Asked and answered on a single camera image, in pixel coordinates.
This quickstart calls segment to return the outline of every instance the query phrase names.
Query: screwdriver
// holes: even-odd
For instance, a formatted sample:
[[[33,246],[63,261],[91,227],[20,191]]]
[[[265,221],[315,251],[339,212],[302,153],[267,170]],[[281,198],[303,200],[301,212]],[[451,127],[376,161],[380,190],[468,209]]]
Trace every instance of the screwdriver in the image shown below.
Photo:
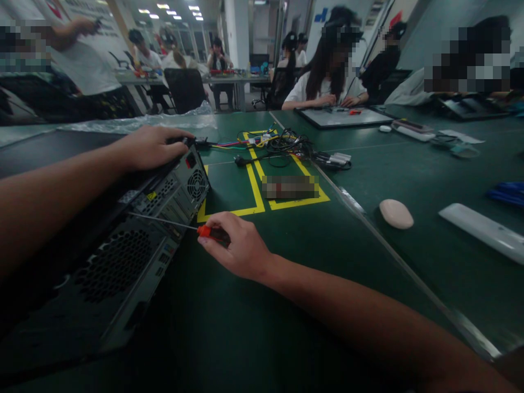
[[[162,218],[143,216],[143,215],[136,214],[136,213],[127,213],[127,214],[129,214],[130,216],[136,216],[136,217],[141,217],[141,218],[148,218],[148,219],[155,220],[155,221],[160,221],[160,222],[165,222],[165,223],[168,223],[168,224],[178,225],[179,227],[194,229],[196,231],[196,233],[198,233],[202,237],[209,237],[210,239],[216,240],[218,242],[223,242],[223,243],[225,243],[227,245],[229,245],[229,243],[231,243],[231,239],[229,238],[228,233],[225,230],[223,230],[222,228],[210,228],[207,225],[201,225],[198,228],[195,228],[195,227],[190,227],[188,225],[179,224],[179,223],[174,222],[174,221],[164,220]]]

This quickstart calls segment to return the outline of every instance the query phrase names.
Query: computer case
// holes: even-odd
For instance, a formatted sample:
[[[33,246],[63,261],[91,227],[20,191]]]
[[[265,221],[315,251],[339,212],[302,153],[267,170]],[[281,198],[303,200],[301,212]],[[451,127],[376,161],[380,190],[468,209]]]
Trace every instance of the computer case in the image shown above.
[[[0,177],[123,136],[58,130],[29,138],[0,149]],[[185,232],[127,212],[187,225],[209,187],[190,143],[183,157],[124,177],[79,213],[0,287],[0,375],[19,376],[125,346]]]

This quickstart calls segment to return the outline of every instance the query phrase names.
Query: white mouse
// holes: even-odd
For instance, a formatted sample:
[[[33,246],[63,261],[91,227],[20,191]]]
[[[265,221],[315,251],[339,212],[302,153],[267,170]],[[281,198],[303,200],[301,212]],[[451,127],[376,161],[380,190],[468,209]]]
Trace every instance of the white mouse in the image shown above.
[[[413,217],[408,208],[395,199],[385,199],[380,202],[380,212],[388,224],[399,229],[411,228]]]

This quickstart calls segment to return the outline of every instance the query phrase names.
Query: red screwdriver handle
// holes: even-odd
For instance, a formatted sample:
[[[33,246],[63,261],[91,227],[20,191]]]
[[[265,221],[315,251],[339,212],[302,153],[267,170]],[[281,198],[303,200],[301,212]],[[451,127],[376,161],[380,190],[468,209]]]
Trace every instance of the red screwdriver handle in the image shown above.
[[[207,225],[202,225],[196,230],[197,233],[202,237],[209,237],[218,242],[225,243],[229,245],[231,239],[229,238],[228,233],[222,228],[210,228]]]

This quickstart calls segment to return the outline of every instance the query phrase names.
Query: plastic bag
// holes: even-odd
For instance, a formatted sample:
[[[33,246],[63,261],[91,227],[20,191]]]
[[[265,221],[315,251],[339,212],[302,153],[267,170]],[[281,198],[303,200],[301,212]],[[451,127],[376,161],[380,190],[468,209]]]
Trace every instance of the plastic bag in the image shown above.
[[[207,101],[202,105],[183,115],[145,115],[141,117],[114,119],[114,120],[90,120],[82,123],[65,124],[58,129],[73,131],[101,132],[108,134],[130,134],[142,126],[165,126],[176,128],[214,128],[218,129],[217,121]]]

